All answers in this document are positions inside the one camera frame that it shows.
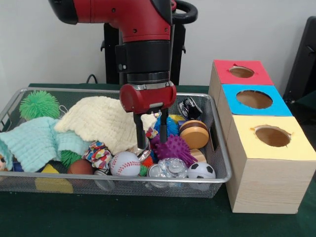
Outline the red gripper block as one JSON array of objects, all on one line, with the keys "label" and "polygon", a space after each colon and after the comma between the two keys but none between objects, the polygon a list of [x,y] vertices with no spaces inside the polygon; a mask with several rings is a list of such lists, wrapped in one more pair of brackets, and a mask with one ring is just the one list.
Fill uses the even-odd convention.
[{"label": "red gripper block", "polygon": [[120,89],[120,102],[126,112],[133,112],[136,125],[137,146],[146,148],[146,134],[141,120],[141,114],[162,109],[160,115],[160,142],[167,142],[167,118],[168,108],[176,99],[176,87],[174,85],[154,89],[139,89],[137,85],[125,84]]}]

